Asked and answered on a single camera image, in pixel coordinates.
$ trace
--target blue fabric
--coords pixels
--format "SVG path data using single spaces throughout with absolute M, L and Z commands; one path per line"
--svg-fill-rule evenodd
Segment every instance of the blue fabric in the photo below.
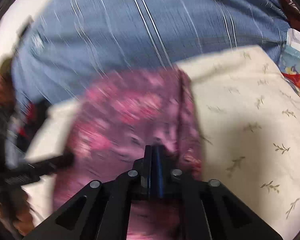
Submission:
M 109 70 L 238 46 L 277 62 L 288 28 L 278 0 L 51 0 L 13 62 L 18 106 L 78 97 Z

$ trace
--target white cloth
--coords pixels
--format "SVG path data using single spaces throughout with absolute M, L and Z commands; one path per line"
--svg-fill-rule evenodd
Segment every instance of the white cloth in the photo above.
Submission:
M 258 46 L 178 64 L 192 79 L 203 179 L 219 179 L 284 240 L 300 230 L 300 98 Z

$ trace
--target leaf print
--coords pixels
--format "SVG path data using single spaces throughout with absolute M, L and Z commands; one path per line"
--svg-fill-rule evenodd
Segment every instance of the leaf print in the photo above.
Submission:
M 298 201 L 299 199 L 300 199 L 300 198 L 297 198 L 297 199 L 295 200 L 295 202 L 292 202 L 292 203 L 290 204 L 290 209 L 286 212 L 286 215 L 287 215 L 286 219 L 288 219 L 288 216 L 290 215 L 291 210 L 294 209 L 294 207 L 296 206 L 296 203 L 297 203 L 297 201 Z
M 290 117 L 290 115 L 292 115 L 294 118 L 296 118 L 296 116 L 294 115 L 294 113 L 290 112 L 288 109 L 286 111 L 282 111 L 282 114 L 286 114 L 288 117 Z
M 250 130 L 251 132 L 253 132 L 254 129 L 262 129 L 262 127 L 255 122 L 254 124 L 248 123 L 248 125 L 243 128 L 244 131 Z
M 204 141 L 206 141 L 207 143 L 209 143 L 210 145 L 213 145 L 213 143 L 211 141 L 209 141 L 205 136 L 200 136 L 200 138 Z
M 243 159 L 245 159 L 245 157 L 241 156 L 241 157 L 239 157 L 239 158 L 237 158 L 235 160 L 232 160 L 233 164 L 230 167 L 226 168 L 226 171 L 229 172 L 228 173 L 228 177 L 229 178 L 232 176 L 232 173 L 235 171 L 236 168 L 240 169 L 241 162 L 242 162 Z
M 250 54 L 245 51 L 243 52 L 243 56 L 244 56 L 244 58 L 251 59 Z
M 229 92 L 232 93 L 236 93 L 236 94 L 240 94 L 239 90 L 235 87 L 228 87 Z
M 254 104 L 258 109 L 260 107 L 261 104 L 263 104 L 263 100 L 264 96 L 261 96 L 260 98 L 257 98 L 257 102 Z
M 225 114 L 226 113 L 226 111 L 224 109 L 221 109 L 218 106 L 217 107 L 207 106 L 207 107 L 211 112 L 214 112 L 216 114 Z
M 268 66 L 269 64 L 266 63 L 264 66 L 263 66 L 263 73 L 266 74 L 267 70 L 268 70 Z
M 263 79 L 263 80 L 259 79 L 259 81 L 258 81 L 258 86 L 267 85 L 267 84 L 268 84 L 268 82 L 265 79 Z
M 275 147 L 277 147 L 277 148 L 275 149 L 275 151 L 279 151 L 279 150 L 282 151 L 281 154 L 284 154 L 286 151 L 288 152 L 288 151 L 290 150 L 290 147 L 287 149 L 286 147 L 283 146 L 283 144 L 282 144 L 282 147 L 279 147 L 278 145 L 275 145 L 274 143 L 273 143 L 273 145 L 274 145 Z
M 279 184 L 278 185 L 271 185 L 273 182 L 273 180 L 271 180 L 268 184 L 263 184 L 260 188 L 263 188 L 263 187 L 266 187 L 267 190 L 268 190 L 268 193 L 270 193 L 270 190 L 273 189 L 276 193 L 279 194 L 279 190 L 278 190 L 278 187 L 280 186 Z
M 219 74 L 222 73 L 225 70 L 225 66 L 221 65 L 221 64 L 217 64 L 213 66 L 213 73 L 214 74 Z
M 288 96 L 286 93 L 283 93 L 281 90 L 279 90 L 279 91 L 283 96 L 286 96 L 287 98 L 292 99 L 291 96 Z

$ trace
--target metal screw head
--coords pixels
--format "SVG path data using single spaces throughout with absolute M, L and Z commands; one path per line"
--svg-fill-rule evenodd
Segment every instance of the metal screw head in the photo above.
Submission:
M 211 180 L 209 181 L 209 185 L 210 185 L 211 187 L 219 187 L 219 186 L 220 186 L 220 181 L 217 180 L 217 179 L 211 179 Z
M 129 175 L 130 177 L 135 177 L 135 176 L 138 175 L 138 172 L 135 171 L 135 170 L 131 170 L 131 171 L 128 172 L 128 175 Z
M 172 170 L 172 175 L 174 175 L 174 176 L 180 176 L 180 175 L 182 175 L 182 170 L 179 170 L 179 169 L 174 169 L 174 170 Z
M 99 186 L 100 186 L 100 182 L 97 180 L 90 182 L 90 187 L 92 187 L 92 188 L 97 188 Z

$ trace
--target pink floral fabric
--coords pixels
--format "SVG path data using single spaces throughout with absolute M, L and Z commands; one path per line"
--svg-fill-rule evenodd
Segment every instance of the pink floral fabric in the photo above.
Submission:
M 181 70 L 112 72 L 97 80 L 83 98 L 67 147 L 71 168 L 57 175 L 57 209 L 91 180 L 114 180 L 161 143 L 178 167 L 201 177 L 200 135 L 190 80 Z M 173 239 L 178 228 L 173 205 L 138 202 L 131 206 L 127 239 Z

